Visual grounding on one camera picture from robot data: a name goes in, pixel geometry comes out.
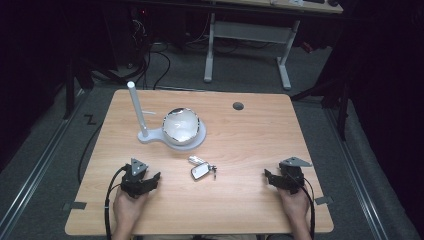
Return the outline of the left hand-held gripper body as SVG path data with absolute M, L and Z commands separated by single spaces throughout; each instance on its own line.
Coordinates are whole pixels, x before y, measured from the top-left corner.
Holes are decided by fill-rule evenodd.
M 122 177 L 121 189 L 130 197 L 137 199 L 146 192 L 144 176 L 148 165 L 132 158 L 131 162 L 125 166 L 125 174 Z

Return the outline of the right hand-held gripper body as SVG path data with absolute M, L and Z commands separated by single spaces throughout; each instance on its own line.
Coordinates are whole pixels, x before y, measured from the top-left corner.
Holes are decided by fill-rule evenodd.
M 304 174 L 302 167 L 311 167 L 312 164 L 298 157 L 290 157 L 279 162 L 281 176 L 283 178 L 282 189 L 295 194 L 304 186 Z

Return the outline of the key bunch with white fob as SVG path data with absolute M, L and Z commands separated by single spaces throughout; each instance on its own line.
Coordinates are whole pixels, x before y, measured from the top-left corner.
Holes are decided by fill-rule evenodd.
M 213 175 L 216 175 L 217 167 L 215 165 L 212 165 L 197 156 L 189 156 L 188 161 L 194 164 L 194 167 L 191 169 L 191 176 L 194 180 L 200 180 L 210 172 L 212 172 Z

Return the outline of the person's left hand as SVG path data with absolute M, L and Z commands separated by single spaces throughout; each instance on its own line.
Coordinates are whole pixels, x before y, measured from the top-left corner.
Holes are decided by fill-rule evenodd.
M 132 233 L 139 220 L 143 206 L 149 194 L 143 194 L 138 198 L 130 197 L 126 192 L 118 189 L 113 203 L 116 228 L 113 236 L 124 237 Z

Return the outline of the person's right hand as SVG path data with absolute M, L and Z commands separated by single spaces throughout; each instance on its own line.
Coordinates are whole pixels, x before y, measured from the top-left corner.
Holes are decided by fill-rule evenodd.
M 278 189 L 284 213 L 287 215 L 293 231 L 309 231 L 307 213 L 309 201 L 306 194 L 299 191 L 291 194 L 289 190 Z

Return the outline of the white stand with pole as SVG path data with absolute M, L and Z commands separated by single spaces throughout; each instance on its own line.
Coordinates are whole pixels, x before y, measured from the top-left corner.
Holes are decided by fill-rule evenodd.
M 133 103 L 133 107 L 137 116 L 137 120 L 140 126 L 140 132 L 137 134 L 137 138 L 138 140 L 143 143 L 143 144 L 148 144 L 148 143 L 152 143 L 152 142 L 162 142 L 165 145 L 167 145 L 168 147 L 177 150 L 177 151 L 189 151 L 189 150 L 193 150 L 197 147 L 199 147 L 203 141 L 206 139 L 206 134 L 207 134 L 207 130 L 206 130 L 206 126 L 204 124 L 204 122 L 200 119 L 200 130 L 199 130 L 199 134 L 198 136 L 194 139 L 193 142 L 187 144 L 187 145 L 175 145 L 172 144 L 169 140 L 166 139 L 163 131 L 162 131 L 162 123 L 161 126 L 159 128 L 156 129 L 150 129 L 147 127 L 147 123 L 144 119 L 144 111 L 142 110 L 139 98 L 138 98 L 138 94 L 137 94 L 137 90 L 135 87 L 135 83 L 133 81 L 129 81 L 127 83 L 127 88 L 129 90 L 130 93 L 130 97 Z

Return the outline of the silver rimmed white bowl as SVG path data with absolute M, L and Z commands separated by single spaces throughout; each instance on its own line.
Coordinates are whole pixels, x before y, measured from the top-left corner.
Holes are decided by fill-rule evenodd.
M 162 131 L 172 144 L 181 146 L 194 141 L 200 130 L 198 115 L 189 108 L 176 108 L 163 119 Z

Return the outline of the black metal stand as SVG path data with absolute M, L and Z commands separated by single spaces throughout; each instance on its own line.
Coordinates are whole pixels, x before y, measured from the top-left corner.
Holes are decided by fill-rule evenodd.
M 336 131 L 339 137 L 345 141 L 345 124 L 349 95 L 349 84 L 342 76 L 341 69 L 343 63 L 339 58 L 331 54 L 319 74 L 315 85 L 307 90 L 291 96 L 292 101 L 299 101 L 308 96 L 322 96 L 321 106 L 324 109 L 338 108 L 338 117 L 336 120 Z
M 71 58 L 66 67 L 66 103 L 65 103 L 65 119 L 69 119 L 75 109 L 76 94 L 75 82 L 78 82 L 82 90 L 91 91 L 94 82 L 91 77 L 89 61 L 84 58 Z

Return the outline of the wooden desk with white legs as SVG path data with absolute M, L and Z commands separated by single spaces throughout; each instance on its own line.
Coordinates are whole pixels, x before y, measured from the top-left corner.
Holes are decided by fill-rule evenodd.
M 216 38 L 245 40 L 262 43 L 282 44 L 281 55 L 276 58 L 282 86 L 285 90 L 291 89 L 287 73 L 286 61 L 300 25 L 301 13 L 340 15 L 343 8 L 336 0 L 211 0 L 214 7 L 219 4 L 234 6 L 249 6 L 256 10 L 288 10 L 295 14 L 290 27 L 276 24 L 242 23 L 235 20 L 217 20 L 215 14 L 210 14 L 208 51 L 206 55 L 204 81 L 210 83 L 213 79 L 214 42 Z

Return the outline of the metal floor rail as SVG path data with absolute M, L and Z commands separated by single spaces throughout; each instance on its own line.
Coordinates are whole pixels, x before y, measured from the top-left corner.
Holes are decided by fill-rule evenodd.
M 90 94 L 78 90 L 66 112 L 66 96 L 60 93 L 24 140 L 12 161 L 0 173 L 0 240 L 7 240 L 53 160 L 75 112 Z
M 381 222 L 380 216 L 377 212 L 375 204 L 371 199 L 366 185 L 358 171 L 358 168 L 355 164 L 353 156 L 350 152 L 348 144 L 341 138 L 338 129 L 337 129 L 337 120 L 336 116 L 332 110 L 324 109 L 323 110 L 329 124 L 331 126 L 332 132 L 337 139 L 337 143 L 342 152 L 342 159 L 345 163 L 348 176 L 350 178 L 351 184 L 355 191 L 358 202 L 361 206 L 362 212 L 366 218 L 367 224 L 372 232 L 374 240 L 389 240 L 387 232 Z

